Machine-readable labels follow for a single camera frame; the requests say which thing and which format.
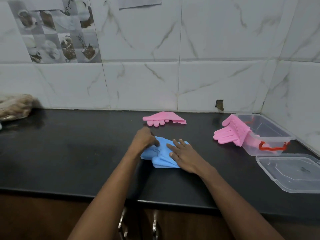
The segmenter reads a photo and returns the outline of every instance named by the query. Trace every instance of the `paper on wall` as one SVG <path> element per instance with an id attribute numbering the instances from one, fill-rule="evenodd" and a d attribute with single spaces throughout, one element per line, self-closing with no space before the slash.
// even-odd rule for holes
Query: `paper on wall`
<path id="1" fill-rule="evenodd" d="M 161 4 L 162 0 L 118 0 L 119 9 Z"/>
<path id="2" fill-rule="evenodd" d="M 62 0 L 23 0 L 28 11 L 64 10 Z"/>

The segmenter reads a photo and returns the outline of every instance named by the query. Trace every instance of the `person's left hand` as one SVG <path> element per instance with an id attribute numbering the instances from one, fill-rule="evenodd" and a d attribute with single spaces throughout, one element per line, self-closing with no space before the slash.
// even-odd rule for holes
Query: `person's left hand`
<path id="1" fill-rule="evenodd" d="M 159 146 L 160 143 L 148 127 L 143 127 L 137 131 L 130 147 L 143 151 L 152 145 Z"/>

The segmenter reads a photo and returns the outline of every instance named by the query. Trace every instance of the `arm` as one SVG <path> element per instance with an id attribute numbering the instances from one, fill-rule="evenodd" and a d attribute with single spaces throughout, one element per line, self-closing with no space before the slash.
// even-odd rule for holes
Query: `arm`
<path id="1" fill-rule="evenodd" d="M 237 240 L 284 240 L 284 238 L 245 201 L 191 145 L 179 139 L 167 144 L 170 157 L 179 167 L 197 174 L 209 189 L 223 218 Z"/>
<path id="2" fill-rule="evenodd" d="M 144 127 L 135 135 L 128 151 L 82 214 L 68 240 L 111 240 L 114 238 L 130 181 L 143 150 L 159 142 Z"/>

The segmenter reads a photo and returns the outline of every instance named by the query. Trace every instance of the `black countertop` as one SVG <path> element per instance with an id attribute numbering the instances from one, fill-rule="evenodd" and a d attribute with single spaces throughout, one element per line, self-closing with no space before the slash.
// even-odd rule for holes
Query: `black countertop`
<path id="1" fill-rule="evenodd" d="M 3 123 L 0 190 L 91 200 L 145 124 L 142 117 L 154 113 L 48 109 Z M 320 221 L 320 194 L 281 190 L 242 147 L 213 140 L 229 114 L 177 114 L 186 125 L 170 122 L 151 130 L 156 136 L 190 142 L 266 218 Z M 291 142 L 287 153 L 315 156 L 297 141 Z M 199 177 L 181 169 L 156 169 L 144 160 L 136 169 L 126 205 L 219 214 Z"/>

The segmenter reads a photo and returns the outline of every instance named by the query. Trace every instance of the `plastic box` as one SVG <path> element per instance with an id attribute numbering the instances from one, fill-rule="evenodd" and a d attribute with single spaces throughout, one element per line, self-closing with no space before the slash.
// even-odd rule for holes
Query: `plastic box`
<path id="1" fill-rule="evenodd" d="M 252 130 L 242 144 L 242 147 L 251 156 L 278 155 L 286 150 L 291 140 L 295 139 L 294 135 L 263 115 L 238 113 L 236 116 Z"/>
<path id="2" fill-rule="evenodd" d="M 257 163 L 284 191 L 320 193 L 320 161 L 307 154 L 257 155 Z"/>

